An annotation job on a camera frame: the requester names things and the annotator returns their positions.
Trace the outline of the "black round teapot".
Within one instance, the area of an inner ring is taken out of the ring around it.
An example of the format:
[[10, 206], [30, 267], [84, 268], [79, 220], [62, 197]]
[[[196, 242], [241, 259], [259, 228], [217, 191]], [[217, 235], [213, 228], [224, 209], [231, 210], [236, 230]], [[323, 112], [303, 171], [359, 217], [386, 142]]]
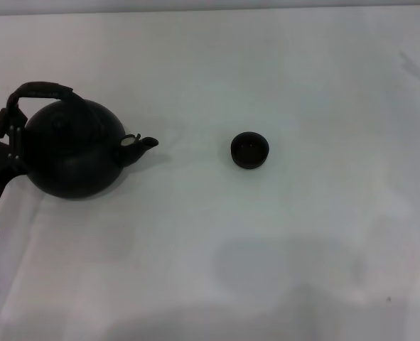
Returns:
[[127, 134], [108, 108], [53, 82], [27, 82], [6, 103], [28, 121], [23, 135], [27, 176], [43, 192], [66, 199], [108, 188], [123, 169], [158, 146], [153, 137]]

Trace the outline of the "small dark teacup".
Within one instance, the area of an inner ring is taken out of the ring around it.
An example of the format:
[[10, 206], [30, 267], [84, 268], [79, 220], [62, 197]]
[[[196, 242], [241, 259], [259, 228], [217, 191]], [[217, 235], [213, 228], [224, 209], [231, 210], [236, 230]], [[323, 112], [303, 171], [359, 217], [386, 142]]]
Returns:
[[237, 166], [253, 170], [266, 161], [269, 155], [269, 143], [261, 134], [253, 131], [242, 132], [233, 138], [230, 154]]

